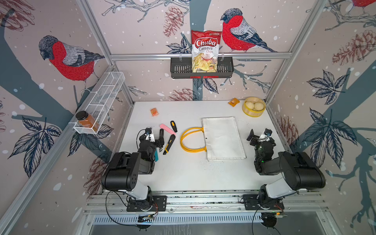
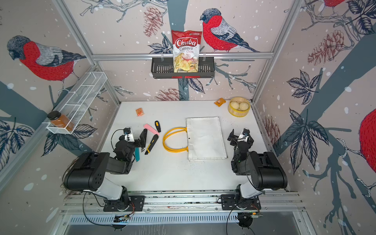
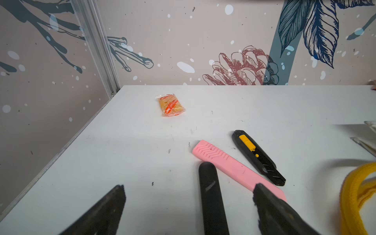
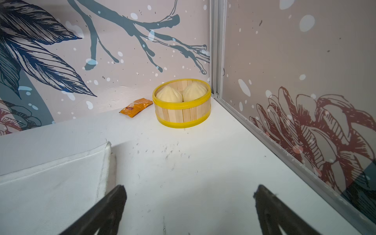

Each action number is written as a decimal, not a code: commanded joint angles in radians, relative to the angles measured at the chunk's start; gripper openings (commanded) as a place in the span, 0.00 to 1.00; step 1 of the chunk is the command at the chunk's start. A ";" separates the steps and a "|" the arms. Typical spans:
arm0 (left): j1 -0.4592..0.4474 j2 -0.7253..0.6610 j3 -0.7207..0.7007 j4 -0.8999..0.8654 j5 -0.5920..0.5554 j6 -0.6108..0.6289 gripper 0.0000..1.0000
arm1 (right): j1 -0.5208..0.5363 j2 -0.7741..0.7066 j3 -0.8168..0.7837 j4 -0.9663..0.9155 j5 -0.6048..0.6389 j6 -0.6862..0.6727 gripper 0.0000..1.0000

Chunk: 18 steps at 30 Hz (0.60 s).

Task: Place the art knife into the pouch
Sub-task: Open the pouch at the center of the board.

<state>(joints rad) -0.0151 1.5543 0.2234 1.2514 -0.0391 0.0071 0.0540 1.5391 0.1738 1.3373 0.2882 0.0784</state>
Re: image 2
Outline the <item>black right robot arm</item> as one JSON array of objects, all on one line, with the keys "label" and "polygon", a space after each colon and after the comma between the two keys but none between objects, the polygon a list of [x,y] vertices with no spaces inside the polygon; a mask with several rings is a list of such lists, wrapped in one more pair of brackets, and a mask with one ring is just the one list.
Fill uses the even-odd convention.
[{"label": "black right robot arm", "polygon": [[228,141],[234,147],[231,160],[233,173],[246,176],[247,182],[236,188],[235,199],[244,202],[263,194],[265,190],[285,189],[287,175],[273,152],[257,153],[251,151],[254,139],[249,129],[243,129],[240,135],[235,131],[229,134]]}]

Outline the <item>small black yellow art knife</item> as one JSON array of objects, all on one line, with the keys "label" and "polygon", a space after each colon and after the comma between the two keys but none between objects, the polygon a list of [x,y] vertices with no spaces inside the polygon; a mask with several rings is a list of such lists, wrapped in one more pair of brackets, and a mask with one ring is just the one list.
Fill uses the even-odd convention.
[{"label": "small black yellow art knife", "polygon": [[159,123],[159,121],[155,121],[155,127],[156,127],[156,130],[158,131],[158,133],[161,133],[161,125]]}]

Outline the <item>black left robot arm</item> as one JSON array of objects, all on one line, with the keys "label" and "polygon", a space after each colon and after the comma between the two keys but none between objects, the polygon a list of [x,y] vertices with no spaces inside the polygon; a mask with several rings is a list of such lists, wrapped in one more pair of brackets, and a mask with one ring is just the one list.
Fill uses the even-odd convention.
[{"label": "black left robot arm", "polygon": [[126,210],[131,205],[127,188],[110,181],[105,174],[129,174],[136,159],[136,149],[144,145],[140,139],[132,141],[122,135],[115,145],[114,158],[109,152],[84,153],[64,176],[63,185],[72,191],[102,197],[109,211]]}]

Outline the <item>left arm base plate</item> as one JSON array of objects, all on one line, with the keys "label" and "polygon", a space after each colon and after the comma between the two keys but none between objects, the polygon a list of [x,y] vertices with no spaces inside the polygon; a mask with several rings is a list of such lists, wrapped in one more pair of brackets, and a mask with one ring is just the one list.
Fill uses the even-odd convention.
[{"label": "left arm base plate", "polygon": [[145,203],[145,196],[134,195],[121,197],[118,200],[105,199],[104,212],[141,212]]}]

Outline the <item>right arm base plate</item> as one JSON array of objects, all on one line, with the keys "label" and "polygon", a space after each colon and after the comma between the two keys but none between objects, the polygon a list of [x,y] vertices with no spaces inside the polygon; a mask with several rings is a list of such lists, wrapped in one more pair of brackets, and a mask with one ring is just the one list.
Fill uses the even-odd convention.
[{"label": "right arm base plate", "polygon": [[261,210],[258,197],[245,199],[234,194],[222,194],[217,203],[221,205],[223,211],[234,210]]}]

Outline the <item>white tote pouch yellow handles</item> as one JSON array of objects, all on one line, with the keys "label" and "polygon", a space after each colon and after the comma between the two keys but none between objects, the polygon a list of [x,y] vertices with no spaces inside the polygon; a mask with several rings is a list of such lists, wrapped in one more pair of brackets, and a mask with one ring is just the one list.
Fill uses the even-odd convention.
[{"label": "white tote pouch yellow handles", "polygon": [[[166,140],[174,134],[186,133],[188,146],[171,148]],[[225,160],[228,158],[219,117],[192,117],[186,127],[172,128],[163,136],[163,147],[170,153],[188,153],[189,161]]]}]

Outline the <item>large yellow black utility knife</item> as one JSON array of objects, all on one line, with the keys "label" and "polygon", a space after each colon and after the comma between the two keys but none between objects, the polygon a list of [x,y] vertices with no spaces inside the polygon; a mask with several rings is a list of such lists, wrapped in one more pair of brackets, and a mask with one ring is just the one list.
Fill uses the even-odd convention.
[{"label": "large yellow black utility knife", "polygon": [[155,146],[155,144],[156,144],[158,138],[159,138],[159,135],[158,135],[158,134],[155,134],[155,135],[153,136],[153,138],[152,138],[150,144],[149,144],[148,147],[146,148],[145,155],[148,155],[148,154],[152,151],[152,149],[153,149],[153,147]]}]

